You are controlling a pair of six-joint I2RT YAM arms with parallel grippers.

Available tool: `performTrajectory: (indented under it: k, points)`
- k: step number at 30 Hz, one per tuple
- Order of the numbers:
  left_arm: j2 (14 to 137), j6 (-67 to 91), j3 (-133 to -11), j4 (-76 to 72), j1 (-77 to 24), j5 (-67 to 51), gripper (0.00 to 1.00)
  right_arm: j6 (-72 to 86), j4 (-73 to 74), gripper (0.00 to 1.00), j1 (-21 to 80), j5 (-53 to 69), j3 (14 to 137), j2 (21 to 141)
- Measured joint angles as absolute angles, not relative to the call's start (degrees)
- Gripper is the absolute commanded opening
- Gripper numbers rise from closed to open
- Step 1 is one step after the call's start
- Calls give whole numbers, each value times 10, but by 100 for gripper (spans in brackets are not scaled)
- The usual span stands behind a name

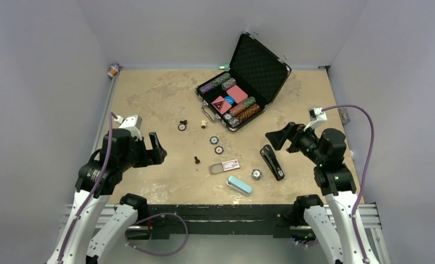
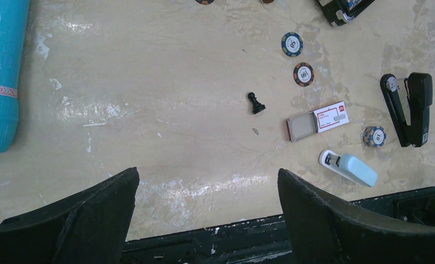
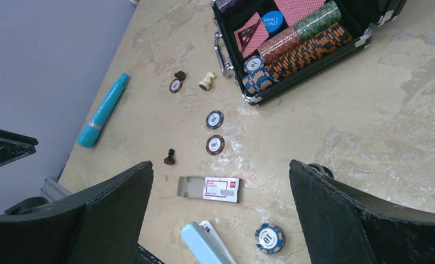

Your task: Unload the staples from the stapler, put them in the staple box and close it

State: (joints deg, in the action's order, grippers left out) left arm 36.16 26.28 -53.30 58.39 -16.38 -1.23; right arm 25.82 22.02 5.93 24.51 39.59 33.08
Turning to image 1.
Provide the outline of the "black stapler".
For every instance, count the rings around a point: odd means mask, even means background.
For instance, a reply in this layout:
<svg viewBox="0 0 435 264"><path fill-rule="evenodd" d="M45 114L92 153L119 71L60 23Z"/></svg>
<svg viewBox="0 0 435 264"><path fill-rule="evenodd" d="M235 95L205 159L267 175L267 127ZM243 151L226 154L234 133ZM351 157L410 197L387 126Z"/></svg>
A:
<svg viewBox="0 0 435 264"><path fill-rule="evenodd" d="M276 158L276 155L271 147L271 145L264 145L260 150L260 155L268 165L270 171L274 175L277 181L281 181L285 178L285 174Z"/></svg>

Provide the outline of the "light blue stapler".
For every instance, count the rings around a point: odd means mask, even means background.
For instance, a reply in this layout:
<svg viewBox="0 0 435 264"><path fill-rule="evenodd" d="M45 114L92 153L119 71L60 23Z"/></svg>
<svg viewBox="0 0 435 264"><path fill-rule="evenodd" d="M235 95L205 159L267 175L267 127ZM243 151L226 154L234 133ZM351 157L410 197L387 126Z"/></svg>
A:
<svg viewBox="0 0 435 264"><path fill-rule="evenodd" d="M236 191L245 194L250 195L252 193L252 187L241 181L240 179L229 176L227 179L227 185Z"/></svg>

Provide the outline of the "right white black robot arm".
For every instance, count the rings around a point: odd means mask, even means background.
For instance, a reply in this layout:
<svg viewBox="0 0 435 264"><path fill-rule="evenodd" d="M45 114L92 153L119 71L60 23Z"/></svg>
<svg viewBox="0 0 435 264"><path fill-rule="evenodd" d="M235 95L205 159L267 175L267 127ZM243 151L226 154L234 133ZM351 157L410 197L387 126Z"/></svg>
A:
<svg viewBox="0 0 435 264"><path fill-rule="evenodd" d="M293 225L307 224L331 263L378 263L370 246L361 215L359 196L352 172L344 163L345 135L327 128L317 137L312 128L288 123L265 137L275 150L290 141L288 153L300 152L314 163L314 179L325 198L299 196L288 218Z"/></svg>

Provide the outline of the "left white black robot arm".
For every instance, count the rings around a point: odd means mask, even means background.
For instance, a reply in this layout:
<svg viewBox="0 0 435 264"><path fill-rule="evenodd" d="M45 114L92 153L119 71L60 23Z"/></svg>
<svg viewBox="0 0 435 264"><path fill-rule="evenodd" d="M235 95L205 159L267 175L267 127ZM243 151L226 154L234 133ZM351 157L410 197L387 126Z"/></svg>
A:
<svg viewBox="0 0 435 264"><path fill-rule="evenodd" d="M155 132L144 137L125 128L113 129L103 138L101 148L79 169L74 201L62 236L48 263L85 263L98 218L123 174L130 168L162 164L167 155Z"/></svg>

